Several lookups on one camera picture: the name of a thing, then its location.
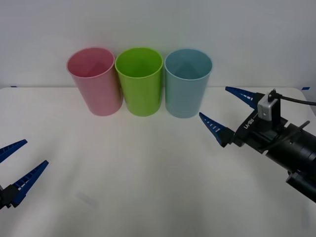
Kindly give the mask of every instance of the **robotic arm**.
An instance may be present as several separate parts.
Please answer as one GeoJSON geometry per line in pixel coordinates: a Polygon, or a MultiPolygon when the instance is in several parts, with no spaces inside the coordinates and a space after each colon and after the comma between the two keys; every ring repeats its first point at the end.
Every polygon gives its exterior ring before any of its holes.
{"type": "MultiPolygon", "coordinates": [[[[0,163],[7,159],[10,155],[16,152],[19,148],[27,144],[26,140],[21,140],[15,142],[9,146],[3,147],[0,149],[0,163]]],[[[8,187],[3,189],[0,186],[0,209],[3,207],[10,208],[11,206],[17,207],[22,200],[25,198],[26,193],[33,186],[35,181],[39,178],[42,172],[48,165],[48,161],[43,161],[31,172],[24,175],[21,179],[16,181],[13,184],[10,184],[8,187]]]]}
{"type": "Polygon", "coordinates": [[[200,113],[201,120],[218,143],[222,147],[231,143],[241,147],[246,143],[261,154],[268,151],[266,156],[288,171],[286,182],[316,202],[316,137],[303,130],[310,122],[299,127],[293,124],[285,127],[287,120],[280,115],[281,99],[309,105],[316,103],[282,96],[275,89],[267,94],[233,87],[226,87],[226,91],[254,111],[236,132],[200,113]]]}

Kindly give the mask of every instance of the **black cable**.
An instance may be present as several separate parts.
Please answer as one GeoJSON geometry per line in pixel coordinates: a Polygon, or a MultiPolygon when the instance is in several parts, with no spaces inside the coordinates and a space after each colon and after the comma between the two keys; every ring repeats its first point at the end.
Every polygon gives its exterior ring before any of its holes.
{"type": "Polygon", "coordinates": [[[316,102],[304,101],[304,100],[297,100],[297,99],[293,99],[293,98],[286,97],[286,96],[283,96],[283,95],[280,95],[280,96],[281,96],[281,99],[283,99],[283,100],[288,100],[288,101],[291,101],[291,102],[295,102],[295,103],[299,103],[299,104],[304,104],[304,105],[314,105],[314,106],[316,106],[316,102]]]}

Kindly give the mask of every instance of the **white wall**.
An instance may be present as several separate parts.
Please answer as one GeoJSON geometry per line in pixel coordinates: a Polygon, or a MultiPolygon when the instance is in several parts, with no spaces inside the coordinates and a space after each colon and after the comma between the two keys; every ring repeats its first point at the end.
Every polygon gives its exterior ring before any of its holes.
{"type": "Polygon", "coordinates": [[[316,0],[2,0],[0,86],[74,85],[66,61],[94,45],[199,48],[213,86],[312,86],[315,43],[316,0]]]}

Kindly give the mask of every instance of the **pink cup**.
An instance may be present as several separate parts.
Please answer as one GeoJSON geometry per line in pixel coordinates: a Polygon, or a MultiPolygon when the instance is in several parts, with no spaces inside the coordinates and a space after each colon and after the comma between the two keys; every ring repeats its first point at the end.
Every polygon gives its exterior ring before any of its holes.
{"type": "Polygon", "coordinates": [[[105,48],[86,48],[70,57],[67,70],[90,111],[99,116],[114,114],[123,103],[115,56],[105,48]]]}

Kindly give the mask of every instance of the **white tabletop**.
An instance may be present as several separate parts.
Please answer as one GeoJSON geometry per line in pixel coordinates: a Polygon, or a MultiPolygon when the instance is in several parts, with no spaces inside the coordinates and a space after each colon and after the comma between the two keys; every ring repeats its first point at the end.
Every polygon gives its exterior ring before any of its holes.
{"type": "MultiPolygon", "coordinates": [[[[0,109],[0,147],[28,140],[0,164],[1,185],[49,161],[20,206],[0,211],[2,237],[315,236],[316,204],[283,168],[248,146],[223,149],[198,116],[175,118],[164,101],[150,117],[125,104],[97,117],[76,88],[5,88],[0,109]]],[[[252,109],[208,88],[201,111],[236,130],[252,109]]],[[[282,101],[281,114],[316,134],[309,106],[282,101]]]]}

